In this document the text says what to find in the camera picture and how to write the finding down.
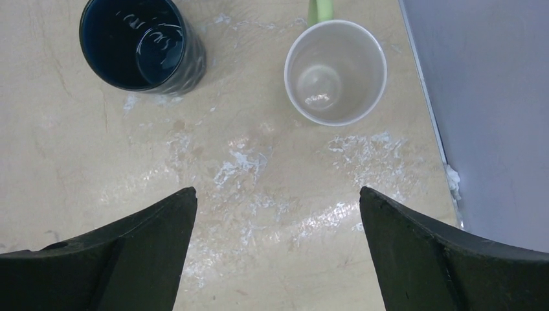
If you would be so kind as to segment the dark blue mug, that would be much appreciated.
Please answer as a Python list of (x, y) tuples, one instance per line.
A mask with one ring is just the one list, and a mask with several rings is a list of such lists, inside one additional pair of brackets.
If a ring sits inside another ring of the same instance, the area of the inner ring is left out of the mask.
[(207, 52), (173, 1), (88, 1), (80, 46), (103, 81), (126, 91), (183, 95), (207, 71)]

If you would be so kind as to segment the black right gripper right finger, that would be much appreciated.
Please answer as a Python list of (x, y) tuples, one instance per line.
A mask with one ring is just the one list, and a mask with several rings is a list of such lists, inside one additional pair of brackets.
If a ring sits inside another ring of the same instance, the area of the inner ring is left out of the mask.
[(360, 212), (387, 310), (547, 310), (548, 254), (485, 239), (369, 187)]

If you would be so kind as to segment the light green mug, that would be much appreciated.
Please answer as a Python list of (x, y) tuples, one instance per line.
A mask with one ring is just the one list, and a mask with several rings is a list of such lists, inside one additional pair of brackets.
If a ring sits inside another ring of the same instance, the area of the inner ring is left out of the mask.
[(368, 115), (383, 96), (387, 59), (364, 27), (334, 19), (332, 1), (310, 1), (307, 29), (293, 42), (284, 84), (295, 109), (325, 126), (346, 126)]

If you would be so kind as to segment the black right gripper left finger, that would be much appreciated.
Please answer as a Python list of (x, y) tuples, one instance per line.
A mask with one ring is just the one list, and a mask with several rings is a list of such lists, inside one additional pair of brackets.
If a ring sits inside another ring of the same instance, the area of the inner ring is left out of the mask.
[(39, 251), (1, 255), (2, 310), (172, 310), (197, 214), (181, 189)]

